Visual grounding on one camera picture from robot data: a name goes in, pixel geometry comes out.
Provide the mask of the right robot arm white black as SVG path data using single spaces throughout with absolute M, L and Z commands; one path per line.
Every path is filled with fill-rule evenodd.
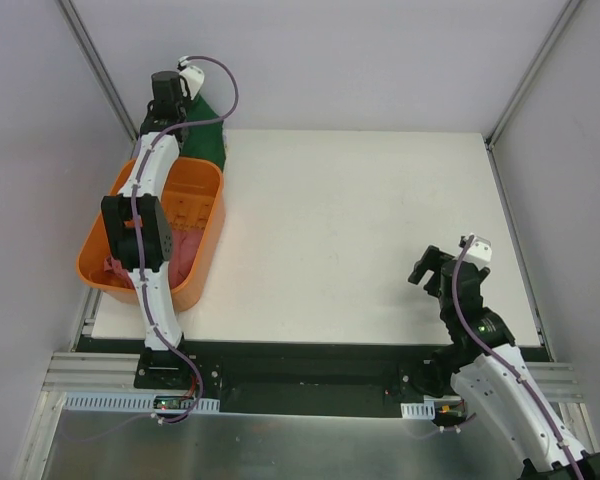
M 459 395 L 523 479 L 600 479 L 600 452 L 569 431 L 532 377 L 504 320 L 486 307 L 481 286 L 490 273 L 490 243 L 469 235 L 451 255 L 430 245 L 408 281 L 437 299 L 451 338 L 411 374 L 413 388 L 441 398 Z

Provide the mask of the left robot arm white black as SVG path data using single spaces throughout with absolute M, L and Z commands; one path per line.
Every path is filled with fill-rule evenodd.
M 131 173 L 114 195 L 101 201 L 111 256 L 129 276 L 145 324 L 145 346 L 175 349 L 182 339 L 169 287 L 174 252 L 172 229 L 161 204 L 167 177 L 180 154 L 169 128 L 186 119 L 182 77 L 161 71 L 151 77 L 153 99 L 141 126 Z

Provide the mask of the dark green t shirt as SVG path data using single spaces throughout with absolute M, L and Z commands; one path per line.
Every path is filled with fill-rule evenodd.
M 211 120 L 217 117 L 216 112 L 199 95 L 187 110 L 187 122 Z M 214 163 L 221 171 L 226 162 L 224 124 L 222 122 L 190 127 L 186 130 L 186 141 L 180 153 L 184 157 L 206 160 Z

